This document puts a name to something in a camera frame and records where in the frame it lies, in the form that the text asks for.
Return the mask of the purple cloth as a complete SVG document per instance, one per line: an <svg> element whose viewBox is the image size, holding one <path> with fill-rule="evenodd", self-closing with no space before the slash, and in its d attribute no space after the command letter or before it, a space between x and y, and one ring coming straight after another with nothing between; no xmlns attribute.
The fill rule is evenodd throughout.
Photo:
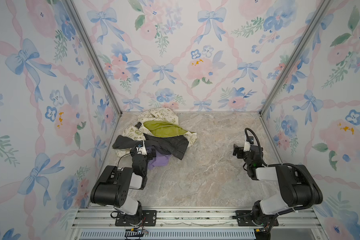
<svg viewBox="0 0 360 240"><path fill-rule="evenodd" d="M149 158L148 169L167 166L172 155L163 155L154 147L147 147L147 157Z"/></svg>

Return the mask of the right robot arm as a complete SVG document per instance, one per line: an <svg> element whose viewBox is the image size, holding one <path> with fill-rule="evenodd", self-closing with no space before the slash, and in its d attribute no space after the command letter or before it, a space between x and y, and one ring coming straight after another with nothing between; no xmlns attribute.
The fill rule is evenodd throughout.
<svg viewBox="0 0 360 240"><path fill-rule="evenodd" d="M233 156L244 160L243 169L253 181L277 183L278 193L256 201L251 211L235 211L238 225L258 227L259 234L269 234L277 225L277 218L299 210L306 210L323 201L323 194L304 165L263 163L263 148L246 143L234 145Z"/></svg>

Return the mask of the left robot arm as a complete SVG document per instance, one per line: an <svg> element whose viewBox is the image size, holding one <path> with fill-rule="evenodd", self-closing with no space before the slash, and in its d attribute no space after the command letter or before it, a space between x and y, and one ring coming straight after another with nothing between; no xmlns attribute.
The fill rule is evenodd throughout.
<svg viewBox="0 0 360 240"><path fill-rule="evenodd" d="M105 167L92 189L91 203L113 207L111 218L116 227L154 227L157 211L143 210L141 202L129 196L129 190L145 188L149 161L156 157L156 150L137 147L129 155L133 160L131 167Z"/></svg>

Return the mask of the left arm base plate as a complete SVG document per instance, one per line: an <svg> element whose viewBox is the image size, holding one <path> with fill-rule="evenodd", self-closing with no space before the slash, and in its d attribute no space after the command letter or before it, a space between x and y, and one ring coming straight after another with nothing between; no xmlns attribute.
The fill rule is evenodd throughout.
<svg viewBox="0 0 360 240"><path fill-rule="evenodd" d="M115 219L116 227L154 227L157 222L156 210L142 210L138 211L136 215L127 215L118 213L114 216L114 212L111 213L111 217Z"/></svg>

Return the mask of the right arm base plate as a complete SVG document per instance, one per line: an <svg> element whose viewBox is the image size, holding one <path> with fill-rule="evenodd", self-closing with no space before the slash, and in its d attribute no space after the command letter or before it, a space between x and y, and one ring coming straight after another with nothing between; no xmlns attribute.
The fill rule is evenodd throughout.
<svg viewBox="0 0 360 240"><path fill-rule="evenodd" d="M272 218L272 215L254 214L247 210L236 210L235 215L232 216L239 227L269 227Z"/></svg>

